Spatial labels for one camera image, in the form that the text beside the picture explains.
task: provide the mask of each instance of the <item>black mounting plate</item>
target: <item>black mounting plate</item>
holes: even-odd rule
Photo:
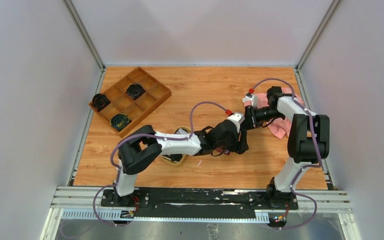
[[[122,198],[113,189],[103,196],[102,207],[134,207],[137,197],[135,217],[250,219],[256,217],[254,210],[287,209],[285,202],[266,203],[265,191],[243,189],[140,187]],[[291,200],[289,209],[297,210],[297,202]]]

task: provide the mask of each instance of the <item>white wall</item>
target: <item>white wall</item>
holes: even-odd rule
[[[73,0],[109,65],[297,64],[332,0]]]
[[[0,240],[37,240],[99,70],[61,0],[0,1]]]
[[[344,0],[303,69],[331,124],[333,180],[364,240],[384,239],[384,1]]]

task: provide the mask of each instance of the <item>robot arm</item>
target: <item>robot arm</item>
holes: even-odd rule
[[[138,137],[120,146],[118,158],[122,169],[115,188],[117,194],[123,197],[133,193],[137,175],[158,156],[173,154],[202,156],[209,155],[219,148],[236,152],[243,120],[244,115],[235,112],[214,128],[206,127],[195,131],[191,137],[190,134],[166,134],[154,131],[151,125],[139,128],[132,135],[148,134],[156,138]]]
[[[305,165],[318,164],[316,150],[312,138],[308,136],[310,121],[307,109],[293,101],[291,94],[282,93],[280,87],[274,86],[267,91],[269,106],[257,108],[257,96],[248,93],[244,98],[250,99],[252,104],[245,107],[245,114],[234,113],[216,127],[206,127],[189,134],[166,134],[154,131],[150,125],[145,125],[134,132],[136,134],[150,134],[159,139],[138,137],[132,139],[118,149],[119,164],[122,167],[117,179],[116,191],[123,197],[134,191],[137,174],[145,170],[158,156],[172,154],[186,154],[190,156],[209,155],[215,149],[243,154],[247,151],[247,131],[261,126],[276,118],[288,118],[291,130],[287,143],[290,158],[282,171],[272,178],[267,185],[269,202],[290,202],[294,198],[291,186],[294,188],[307,171]],[[329,118],[310,111],[313,119],[316,141],[321,158],[329,154]]]
[[[252,93],[247,94],[247,99],[254,98],[256,96]],[[276,118],[287,118],[291,121],[287,142],[289,159],[281,172],[271,179],[266,189],[269,203],[284,203],[295,197],[291,192],[291,188],[296,187],[308,170],[304,166],[319,163],[315,145],[311,136],[308,135],[310,129],[309,118],[311,117],[313,120],[316,143],[322,159],[329,154],[330,121],[328,116],[317,114],[295,102],[291,94],[282,93],[281,87],[271,87],[267,91],[267,100],[269,105],[267,107],[257,108],[253,104],[245,107],[245,120],[242,122],[241,128],[244,130],[255,129],[261,126],[263,122]]]

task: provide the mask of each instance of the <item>cable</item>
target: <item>cable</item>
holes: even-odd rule
[[[135,196],[133,199],[134,199],[134,205],[136,207],[134,212],[136,213],[139,210],[139,198],[137,196]]]
[[[264,195],[262,198],[260,198],[258,201],[256,201],[255,203],[252,203],[252,206],[255,206],[255,205],[258,205],[259,202],[261,202],[261,200],[265,199],[266,198],[266,195]]]
[[[192,110],[190,111],[190,114],[189,114],[189,121],[190,121],[190,135],[188,137],[181,137],[181,138],[178,138],[178,137],[163,137],[163,136],[155,136],[155,135],[152,135],[152,134],[146,134],[146,133],[140,133],[140,134],[136,134],[136,135],[132,135],[132,136],[128,136],[127,138],[123,139],[122,141],[120,141],[117,146],[115,146],[114,150],[112,151],[111,153],[111,156],[110,156],[110,161],[111,161],[111,164],[116,167],[117,169],[121,169],[121,166],[116,164],[114,162],[114,155],[116,154],[117,150],[127,141],[130,141],[132,139],[135,139],[135,138],[143,138],[143,137],[146,137],[146,138],[154,138],[154,139],[167,139],[167,140],[174,140],[174,141],[183,141],[183,140],[188,140],[192,137],[192,135],[194,134],[194,123],[192,121],[192,118],[193,118],[193,113],[194,113],[194,110],[199,106],[199,105],[202,105],[202,104],[212,104],[212,105],[215,105],[221,109],[223,109],[223,111],[225,113],[228,113],[228,110],[226,108],[224,108],[222,105],[218,104],[218,103],[215,103],[213,101],[202,101],[202,102],[199,102],[197,103],[193,108]]]
[[[197,103],[195,106],[193,106],[192,110],[190,111],[190,115],[189,115],[189,121],[190,121],[190,134],[189,134],[189,138],[192,137],[192,135],[194,134],[194,124],[192,122],[192,116],[194,114],[194,110],[199,106],[199,105],[202,105],[202,104],[212,104],[212,105],[216,105],[217,107],[223,109],[223,111],[226,113],[226,114],[229,114],[230,110],[227,110],[226,108],[224,108],[222,105],[218,104],[218,103],[215,103],[213,101],[202,101],[202,102],[199,102]]]
[[[288,213],[289,213],[289,202],[285,202],[285,204],[287,205],[286,212],[285,212],[285,214],[280,215],[283,218],[286,218],[286,216],[288,216]]]
[[[275,121],[276,118],[273,118],[269,123],[267,123],[266,125],[263,126],[263,124],[261,124],[261,127],[262,128],[266,128],[267,126],[269,126],[270,124],[272,124],[274,121]]]
[[[83,236],[85,233],[87,233],[89,230],[92,229],[92,227],[95,225],[95,223],[92,223],[86,230],[84,230],[82,233],[79,233],[77,235],[74,235],[74,236],[67,236],[65,233],[64,233],[64,227],[67,225],[67,224],[64,224],[65,220],[62,220],[61,223],[59,224],[59,227],[58,227],[58,233],[65,239],[78,239],[80,238],[81,236]]]
[[[114,150],[112,150],[111,152],[111,156],[110,156],[110,162],[111,164],[117,168],[117,177],[115,178],[116,180],[119,179],[120,177],[120,174],[121,174],[121,170],[122,170],[122,167],[118,164],[116,164],[114,162],[114,155],[116,154],[117,150],[124,144],[126,143],[127,141],[130,141],[132,139],[136,139],[136,138],[154,138],[154,139],[167,139],[167,140],[173,140],[173,141],[183,141],[183,140],[188,140],[189,138],[192,137],[193,133],[194,133],[194,125],[193,125],[193,122],[192,122],[192,116],[193,116],[193,113],[194,113],[194,110],[199,106],[199,105],[202,105],[202,104],[212,104],[212,105],[215,105],[221,109],[224,110],[225,113],[231,113],[230,110],[227,110],[226,108],[224,108],[223,106],[221,106],[220,104],[218,103],[215,103],[213,101],[202,101],[202,102],[199,102],[197,103],[193,108],[192,110],[190,111],[190,115],[189,115],[189,120],[190,120],[190,129],[191,129],[191,133],[189,136],[187,137],[181,137],[181,138],[178,138],[178,137],[163,137],[163,136],[156,136],[156,135],[152,135],[152,134],[146,134],[146,133],[140,133],[140,134],[135,134],[135,135],[131,135],[131,136],[128,136],[126,137],[125,139],[121,140],[117,146],[115,146]],[[98,195],[100,192],[102,192],[104,189],[106,188],[115,188],[117,186],[118,182],[114,182],[113,185],[106,185],[106,186],[103,186],[101,187],[98,192],[95,194],[95,197],[93,198],[93,213],[95,214],[95,217],[103,224],[105,225],[108,225],[108,226],[112,226],[112,227],[121,227],[121,226],[126,226],[128,223],[126,224],[116,224],[116,223],[109,223],[107,221],[104,221],[101,217],[99,217],[98,215],[98,212],[97,212],[97,208],[96,208],[96,201],[98,199]]]
[[[294,88],[292,87],[292,85],[289,82],[287,82],[287,81],[285,81],[283,79],[280,79],[280,78],[269,77],[269,78],[263,79],[263,80],[257,82],[257,84],[252,88],[252,90],[255,90],[256,87],[258,87],[261,83],[264,83],[264,82],[267,82],[267,81],[270,81],[270,80],[275,80],[275,81],[279,81],[279,82],[282,82],[282,83],[286,84],[290,88],[290,90],[292,91],[292,100],[294,100],[294,98],[295,98],[295,90],[294,90]]]
[[[315,131],[314,131],[313,115],[310,112],[310,110],[308,110],[299,101],[297,101],[295,99],[294,102],[296,104],[298,104],[308,114],[309,125],[310,125],[310,132],[311,132],[311,139],[312,139],[312,143],[314,144],[314,149],[315,149],[315,154],[317,155],[318,164],[317,165],[313,165],[313,164],[304,165],[295,174],[295,176],[293,177],[292,182],[290,184],[290,191],[293,194],[295,194],[296,196],[301,196],[301,197],[304,197],[304,198],[307,198],[307,199],[311,200],[314,203],[314,212],[312,213],[312,215],[310,216],[310,218],[307,221],[305,221],[305,222],[303,222],[301,224],[298,224],[298,225],[295,225],[295,226],[286,226],[286,227],[273,227],[273,229],[276,229],[276,230],[291,230],[291,229],[296,229],[296,228],[302,227],[302,226],[308,224],[309,222],[311,222],[314,219],[314,217],[316,216],[316,213],[317,213],[317,202],[316,202],[316,200],[314,200],[314,198],[312,198],[310,196],[307,196],[307,195],[304,195],[304,194],[296,192],[294,190],[294,187],[293,187],[295,185],[295,182],[297,181],[298,177],[303,172],[303,169],[306,169],[306,168],[321,168],[322,167],[322,156],[320,154],[319,146],[317,145],[316,134],[315,134]]]
[[[219,154],[217,154],[217,155],[214,155],[214,151],[212,151],[212,152],[211,152],[211,156],[213,156],[213,157],[221,156],[225,151],[226,151],[226,148],[225,148],[225,147],[224,147],[224,148],[221,150],[221,152],[220,152]]]

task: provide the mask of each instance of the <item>metal floor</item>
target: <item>metal floor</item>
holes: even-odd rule
[[[287,226],[300,224],[309,213],[290,213]],[[93,227],[79,240],[345,240],[341,223],[335,213],[318,213],[309,224],[277,232],[258,223],[204,223],[137,221],[124,227],[111,227],[97,220],[63,220],[63,233],[72,237]],[[58,231],[56,240],[64,240]]]

